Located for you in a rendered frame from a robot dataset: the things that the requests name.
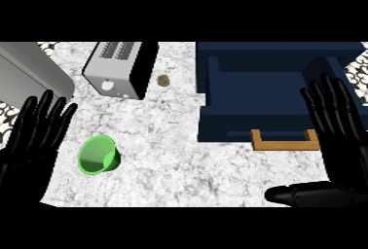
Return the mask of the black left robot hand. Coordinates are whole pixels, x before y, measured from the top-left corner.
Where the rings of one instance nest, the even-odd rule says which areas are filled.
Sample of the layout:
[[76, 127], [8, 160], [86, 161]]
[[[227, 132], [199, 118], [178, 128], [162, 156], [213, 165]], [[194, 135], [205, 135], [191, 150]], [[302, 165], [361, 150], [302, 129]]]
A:
[[0, 208], [33, 207], [46, 194], [58, 151], [79, 105], [52, 103], [54, 91], [24, 104], [7, 147], [0, 150]]

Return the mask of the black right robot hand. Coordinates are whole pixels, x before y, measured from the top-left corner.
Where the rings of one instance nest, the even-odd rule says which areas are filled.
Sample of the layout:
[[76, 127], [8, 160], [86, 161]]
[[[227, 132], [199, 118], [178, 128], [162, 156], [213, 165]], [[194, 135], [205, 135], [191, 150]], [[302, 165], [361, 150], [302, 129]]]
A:
[[290, 207], [368, 208], [368, 131], [342, 79], [324, 73], [301, 90], [330, 180], [271, 188], [268, 201]]

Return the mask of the green cup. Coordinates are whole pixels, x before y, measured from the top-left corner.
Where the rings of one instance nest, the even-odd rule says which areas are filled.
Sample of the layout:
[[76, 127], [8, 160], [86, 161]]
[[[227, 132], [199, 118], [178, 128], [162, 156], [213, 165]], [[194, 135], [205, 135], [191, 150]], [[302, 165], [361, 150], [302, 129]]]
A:
[[116, 142], [107, 135], [94, 136], [79, 150], [79, 169], [86, 175], [114, 170], [122, 163]]

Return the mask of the navy blue drawer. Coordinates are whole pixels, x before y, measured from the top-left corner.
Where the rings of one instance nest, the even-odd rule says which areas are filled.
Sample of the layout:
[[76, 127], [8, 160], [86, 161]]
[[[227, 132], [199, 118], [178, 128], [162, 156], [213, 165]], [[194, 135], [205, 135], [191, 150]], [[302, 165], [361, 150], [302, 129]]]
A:
[[200, 142], [247, 142], [258, 129], [267, 141], [298, 141], [314, 127], [301, 90], [327, 73], [345, 79], [335, 57], [317, 57], [299, 72], [227, 72], [209, 59], [209, 89], [200, 108]]

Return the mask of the grey appliance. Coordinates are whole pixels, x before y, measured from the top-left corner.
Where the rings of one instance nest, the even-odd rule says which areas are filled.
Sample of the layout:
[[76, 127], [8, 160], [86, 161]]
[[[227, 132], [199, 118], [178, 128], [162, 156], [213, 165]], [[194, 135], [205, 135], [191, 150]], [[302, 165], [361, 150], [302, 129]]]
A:
[[23, 108], [48, 89], [73, 98], [76, 83], [35, 42], [0, 42], [0, 100]]

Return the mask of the navy blue cabinet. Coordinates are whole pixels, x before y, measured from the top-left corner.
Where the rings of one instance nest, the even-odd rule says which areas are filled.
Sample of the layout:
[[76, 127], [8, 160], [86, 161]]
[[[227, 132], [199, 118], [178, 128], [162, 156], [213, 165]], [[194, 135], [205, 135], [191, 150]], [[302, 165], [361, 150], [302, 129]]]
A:
[[206, 92], [211, 57], [224, 71], [301, 72], [315, 57], [335, 57], [346, 67], [364, 52], [360, 42], [197, 42], [197, 92]]

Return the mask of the silver toaster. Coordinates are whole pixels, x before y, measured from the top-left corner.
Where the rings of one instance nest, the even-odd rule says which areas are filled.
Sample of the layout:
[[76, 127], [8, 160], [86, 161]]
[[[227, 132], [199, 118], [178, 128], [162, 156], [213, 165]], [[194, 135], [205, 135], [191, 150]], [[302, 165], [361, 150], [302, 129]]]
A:
[[104, 96], [143, 100], [160, 46], [157, 42], [100, 42], [82, 74]]

